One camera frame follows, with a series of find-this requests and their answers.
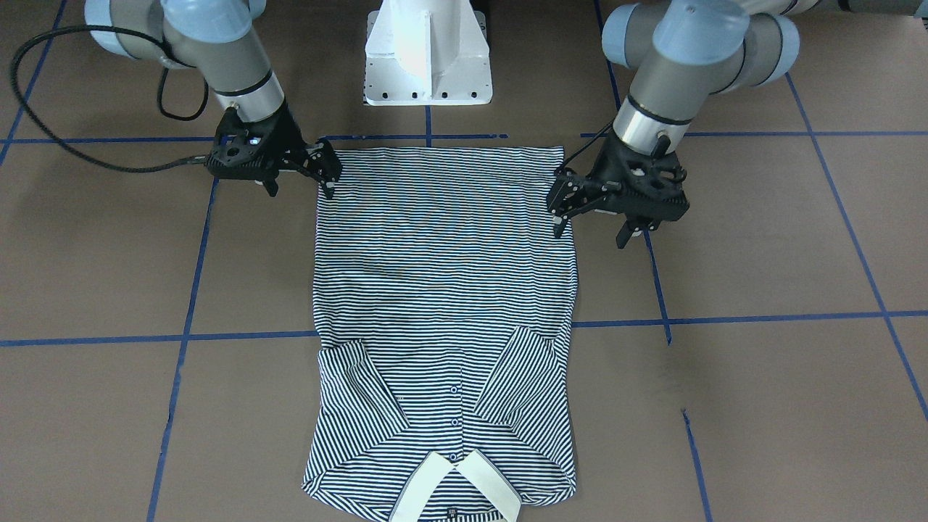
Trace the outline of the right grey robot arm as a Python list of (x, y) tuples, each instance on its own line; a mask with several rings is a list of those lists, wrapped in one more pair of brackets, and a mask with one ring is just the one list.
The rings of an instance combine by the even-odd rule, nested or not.
[(84, 20), (103, 49), (165, 68), (193, 68), (223, 116), (204, 158), (218, 179), (278, 192), (281, 171), (308, 176), (334, 197), (341, 163), (325, 139), (308, 144), (289, 109), (253, 20), (262, 1), (87, 1)]

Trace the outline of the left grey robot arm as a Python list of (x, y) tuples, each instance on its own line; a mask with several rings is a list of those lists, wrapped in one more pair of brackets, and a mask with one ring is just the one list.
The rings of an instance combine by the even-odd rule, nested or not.
[(586, 175), (568, 161), (546, 198), (553, 233), (571, 218), (610, 212), (626, 221), (618, 248), (689, 210), (687, 171), (676, 150), (710, 96), (768, 85), (789, 72), (801, 49), (792, 18), (835, 10), (926, 19), (924, 1), (660, 1), (622, 4), (601, 32), (609, 62), (635, 74)]

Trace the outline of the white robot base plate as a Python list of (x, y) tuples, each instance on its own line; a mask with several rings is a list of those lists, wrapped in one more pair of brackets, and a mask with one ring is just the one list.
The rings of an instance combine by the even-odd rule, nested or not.
[(384, 1), (367, 17), (362, 99), (473, 106), (494, 96), (484, 1)]

